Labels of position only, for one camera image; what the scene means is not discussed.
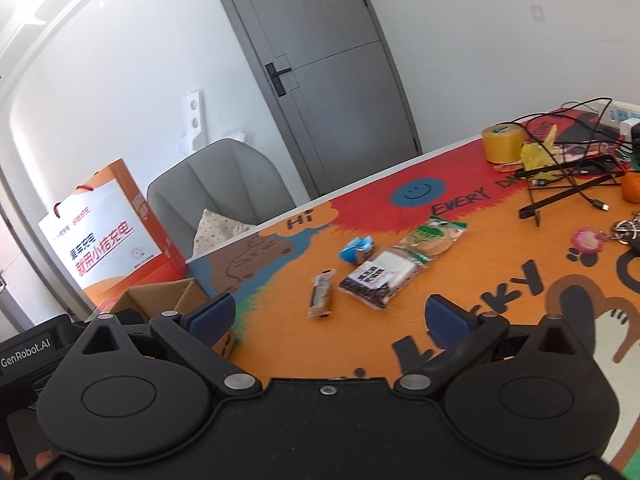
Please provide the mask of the black white cake packet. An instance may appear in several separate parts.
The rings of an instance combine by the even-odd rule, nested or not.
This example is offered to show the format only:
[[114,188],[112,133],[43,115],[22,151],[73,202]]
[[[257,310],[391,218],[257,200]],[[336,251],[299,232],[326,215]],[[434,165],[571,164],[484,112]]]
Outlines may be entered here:
[[429,262],[405,247],[384,248],[343,278],[338,289],[372,309],[384,310]]

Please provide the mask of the pink round keychain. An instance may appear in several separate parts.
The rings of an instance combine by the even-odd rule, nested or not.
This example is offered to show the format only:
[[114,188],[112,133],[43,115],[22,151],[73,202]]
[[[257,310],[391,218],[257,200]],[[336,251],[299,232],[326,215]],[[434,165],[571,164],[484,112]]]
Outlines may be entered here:
[[597,254],[603,248],[606,236],[599,231],[583,228],[574,233],[572,244],[581,254]]

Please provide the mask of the grey door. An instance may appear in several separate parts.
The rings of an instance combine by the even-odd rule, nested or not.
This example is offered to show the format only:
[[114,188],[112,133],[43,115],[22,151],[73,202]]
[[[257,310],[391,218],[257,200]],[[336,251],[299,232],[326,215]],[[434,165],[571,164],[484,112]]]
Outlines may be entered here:
[[[311,197],[421,155],[371,0],[221,0]],[[272,88],[265,65],[282,76]]]

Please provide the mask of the blue triangular snack packet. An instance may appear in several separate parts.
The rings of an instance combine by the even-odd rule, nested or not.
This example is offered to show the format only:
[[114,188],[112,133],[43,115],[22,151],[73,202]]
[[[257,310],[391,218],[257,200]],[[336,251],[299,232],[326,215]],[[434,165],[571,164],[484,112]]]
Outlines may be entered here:
[[341,260],[358,266],[367,261],[374,251],[374,240],[370,236],[355,237],[347,243],[338,256]]

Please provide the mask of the orange tangerine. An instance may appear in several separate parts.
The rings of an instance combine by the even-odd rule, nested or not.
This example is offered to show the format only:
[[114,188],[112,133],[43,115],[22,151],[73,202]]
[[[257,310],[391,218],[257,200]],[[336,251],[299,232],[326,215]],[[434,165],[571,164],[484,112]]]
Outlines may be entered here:
[[640,172],[628,171],[620,181],[623,199],[631,204],[640,204]]

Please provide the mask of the yellow tape roll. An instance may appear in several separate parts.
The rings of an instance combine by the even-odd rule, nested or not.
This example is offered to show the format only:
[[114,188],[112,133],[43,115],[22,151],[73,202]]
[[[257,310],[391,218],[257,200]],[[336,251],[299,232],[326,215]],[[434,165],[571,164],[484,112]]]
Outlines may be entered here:
[[514,164],[521,158],[525,131],[520,125],[497,124],[482,131],[482,141],[488,162]]

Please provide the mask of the yellow plastic toy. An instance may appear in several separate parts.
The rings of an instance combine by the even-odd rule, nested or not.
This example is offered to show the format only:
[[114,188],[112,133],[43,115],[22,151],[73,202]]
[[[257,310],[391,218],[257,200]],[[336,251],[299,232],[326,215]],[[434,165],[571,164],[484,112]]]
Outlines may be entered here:
[[521,163],[525,171],[550,168],[558,162],[555,156],[558,150],[555,147],[555,139],[558,127],[553,125],[542,142],[525,143],[521,148]]

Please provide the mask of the green round biscuit packet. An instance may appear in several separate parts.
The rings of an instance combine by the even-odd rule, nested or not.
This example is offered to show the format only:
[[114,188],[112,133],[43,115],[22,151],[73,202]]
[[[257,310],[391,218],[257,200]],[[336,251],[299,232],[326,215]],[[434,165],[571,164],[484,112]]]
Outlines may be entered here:
[[454,246],[466,232],[465,222],[431,216],[410,231],[397,245],[425,261],[432,261]]

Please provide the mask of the white power strip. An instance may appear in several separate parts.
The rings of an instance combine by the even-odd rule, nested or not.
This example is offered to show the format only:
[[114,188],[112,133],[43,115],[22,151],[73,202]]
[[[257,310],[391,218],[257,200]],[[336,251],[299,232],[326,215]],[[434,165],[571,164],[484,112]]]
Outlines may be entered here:
[[603,105],[601,114],[602,125],[617,130],[624,139],[629,140],[631,127],[639,122],[640,106],[622,101],[612,101],[610,104]]

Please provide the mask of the black white wafer bar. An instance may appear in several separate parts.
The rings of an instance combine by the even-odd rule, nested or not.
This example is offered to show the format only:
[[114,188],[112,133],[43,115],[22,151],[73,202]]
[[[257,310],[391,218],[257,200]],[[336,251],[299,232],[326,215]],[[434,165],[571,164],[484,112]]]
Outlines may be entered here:
[[326,318],[331,314],[329,303],[333,274],[333,270],[325,270],[312,281],[307,318]]

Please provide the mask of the black charger plug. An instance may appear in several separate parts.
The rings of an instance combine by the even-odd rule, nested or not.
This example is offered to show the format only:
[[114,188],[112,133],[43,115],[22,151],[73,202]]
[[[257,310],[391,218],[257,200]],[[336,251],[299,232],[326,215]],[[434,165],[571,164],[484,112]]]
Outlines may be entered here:
[[640,160],[640,124],[635,124],[630,128],[629,136],[632,154],[637,160]]

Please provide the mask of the white wall socket panel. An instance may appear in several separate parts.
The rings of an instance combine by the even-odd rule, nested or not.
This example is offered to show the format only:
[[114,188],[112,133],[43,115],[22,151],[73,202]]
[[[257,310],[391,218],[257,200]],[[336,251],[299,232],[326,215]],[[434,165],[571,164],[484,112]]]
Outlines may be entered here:
[[200,90],[186,95],[186,133],[191,140],[203,130],[202,96]]

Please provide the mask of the spotted white cushion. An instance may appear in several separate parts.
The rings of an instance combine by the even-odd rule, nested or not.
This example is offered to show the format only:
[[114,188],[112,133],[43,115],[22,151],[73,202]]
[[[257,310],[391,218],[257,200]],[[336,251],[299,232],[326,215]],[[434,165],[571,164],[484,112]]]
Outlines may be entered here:
[[198,258],[251,229],[253,229],[251,224],[239,222],[205,209],[194,236],[192,257]]

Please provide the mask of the brown cardboard box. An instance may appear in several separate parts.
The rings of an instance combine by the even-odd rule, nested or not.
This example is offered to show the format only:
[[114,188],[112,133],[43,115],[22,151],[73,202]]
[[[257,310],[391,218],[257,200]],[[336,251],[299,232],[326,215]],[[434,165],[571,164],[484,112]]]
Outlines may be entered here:
[[[153,316],[175,311],[181,316],[205,304],[210,298],[193,278],[130,287],[113,301],[105,312],[116,314],[122,324],[148,322]],[[227,333],[214,346],[209,346],[225,359],[230,359],[235,344],[234,331]]]

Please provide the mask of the colourful cartoon table mat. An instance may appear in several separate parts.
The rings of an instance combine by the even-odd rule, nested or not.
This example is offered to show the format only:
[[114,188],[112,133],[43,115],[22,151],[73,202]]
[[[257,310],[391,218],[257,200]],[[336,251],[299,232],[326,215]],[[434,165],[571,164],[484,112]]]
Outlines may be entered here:
[[[639,257],[604,242],[597,254],[573,247],[583,228],[601,233],[627,219],[634,204],[620,187],[586,192],[540,212],[540,226],[521,220],[526,183],[490,166],[471,141],[406,162],[366,183],[316,200],[189,263],[211,294],[228,292],[238,308],[235,362],[273,377],[396,378],[436,356],[424,307],[442,295],[464,310],[496,312],[514,324],[559,313],[590,349],[620,400],[620,423],[605,456],[626,477],[639,474]],[[307,318],[312,281],[333,270],[355,237],[378,249],[398,244],[431,216],[465,222],[460,240],[375,310],[338,288],[331,314]]]

